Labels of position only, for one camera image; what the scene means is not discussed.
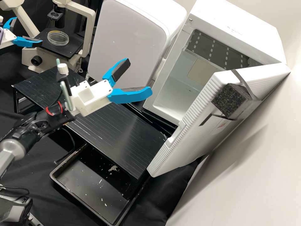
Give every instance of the black platform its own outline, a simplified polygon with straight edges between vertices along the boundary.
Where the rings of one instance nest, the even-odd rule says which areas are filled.
[[[56,68],[33,76],[13,87],[42,108],[53,103],[60,93]],[[70,71],[69,81],[84,79]],[[67,125],[97,150],[139,180],[166,140],[166,136],[122,105],[109,104],[87,117]]]
[[[60,56],[66,57],[67,59],[71,59],[71,57],[78,53],[80,48],[84,43],[83,37],[79,36],[78,34],[68,34],[69,36],[69,43],[65,46],[55,46],[51,44],[48,39],[47,35],[48,32],[54,30],[54,28],[46,28],[41,33],[39,33],[35,38],[43,40],[41,48],[46,49],[50,52],[58,54]]]

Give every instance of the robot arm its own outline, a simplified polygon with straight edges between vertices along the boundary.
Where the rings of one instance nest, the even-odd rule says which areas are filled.
[[[38,113],[24,116],[0,142],[0,179],[14,160],[22,159],[46,134],[75,120],[77,114],[87,116],[114,102],[117,104],[145,100],[152,95],[150,87],[113,89],[121,75],[130,67],[126,58],[116,63],[101,82],[90,86],[87,81],[70,87],[68,67],[57,60],[57,81],[60,82],[65,103],[57,102]]]

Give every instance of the white paint splatter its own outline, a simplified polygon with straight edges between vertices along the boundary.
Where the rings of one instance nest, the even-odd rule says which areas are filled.
[[[109,172],[111,172],[111,171],[113,171],[113,170],[118,172],[117,168],[118,168],[118,167],[114,165],[114,166],[112,166],[112,167],[109,169]]]

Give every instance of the white wall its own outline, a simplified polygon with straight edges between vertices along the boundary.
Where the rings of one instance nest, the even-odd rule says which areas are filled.
[[[301,1],[230,2],[278,28],[292,73],[206,161],[166,225],[301,225]]]

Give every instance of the black foam block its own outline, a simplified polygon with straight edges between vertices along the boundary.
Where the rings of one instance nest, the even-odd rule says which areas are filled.
[[[229,119],[235,119],[252,102],[252,97],[244,86],[228,83],[212,103]]]

